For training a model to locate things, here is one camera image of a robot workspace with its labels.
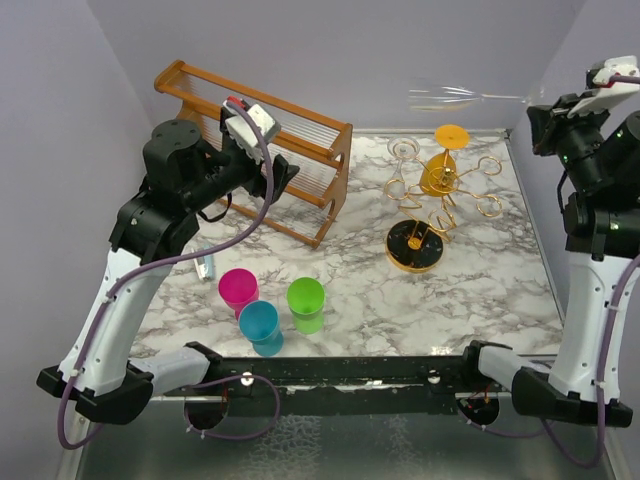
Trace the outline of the yellow plastic wine glass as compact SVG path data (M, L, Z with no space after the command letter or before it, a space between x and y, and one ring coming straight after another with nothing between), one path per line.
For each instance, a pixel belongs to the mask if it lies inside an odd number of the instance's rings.
M457 165L452 151L464 149L469 141L469 133L462 127L446 124L434 133L435 142L442 152L426 162L420 178L422 193L431 197L444 197L455 190L458 180Z

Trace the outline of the clear wine glass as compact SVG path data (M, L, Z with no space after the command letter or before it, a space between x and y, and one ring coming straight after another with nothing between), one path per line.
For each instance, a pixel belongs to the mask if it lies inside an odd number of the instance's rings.
M395 209L407 197L407 185L403 175L406 161L416 160L420 145L411 137L394 137L387 143L387 150L395 162L394 173L383 186L382 206L386 210Z
M476 104L531 106L543 98L544 91L539 82L524 96L483 93L463 86L426 82L420 88L409 90L408 103L412 110L432 112L457 111Z

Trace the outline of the pink plastic wine glass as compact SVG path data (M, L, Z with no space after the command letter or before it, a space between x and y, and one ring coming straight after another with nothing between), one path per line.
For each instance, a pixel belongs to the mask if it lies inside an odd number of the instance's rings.
M259 286L255 275L244 268L234 268L222 275L218 293L233 310L236 319L246 305L259 299Z

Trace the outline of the green plastic wine glass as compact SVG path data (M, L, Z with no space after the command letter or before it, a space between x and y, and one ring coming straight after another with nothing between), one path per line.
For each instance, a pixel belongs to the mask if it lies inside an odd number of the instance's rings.
M319 281L310 277L294 280L287 290L286 300L294 326L300 333L314 334L323 327L325 290Z

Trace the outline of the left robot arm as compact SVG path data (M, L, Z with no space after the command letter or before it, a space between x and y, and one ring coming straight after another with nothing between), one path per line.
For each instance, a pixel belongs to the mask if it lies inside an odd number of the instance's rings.
M206 395L220 385L219 355L198 342L147 362L129 357L151 300L172 270L169 259L197 233L204 209L239 187L274 203L299 171L275 156L269 193L249 125L232 116L220 130L222 147L216 149L189 120L153 129L142 149L146 175L117 214L89 317L66 358L38 375L41 389L74 401L94 423L126 425L155 395L188 385Z

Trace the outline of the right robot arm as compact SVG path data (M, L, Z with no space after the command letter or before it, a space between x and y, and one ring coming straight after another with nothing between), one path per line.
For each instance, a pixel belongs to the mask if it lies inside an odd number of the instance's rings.
M618 359L639 278L639 114L608 138L600 132L621 100L587 91L527 110L534 153L557 156L575 189L562 211L570 288L560 349L543 369L506 345L473 341L459 367L467 389L495 381L524 416L619 428L632 422L620 401Z

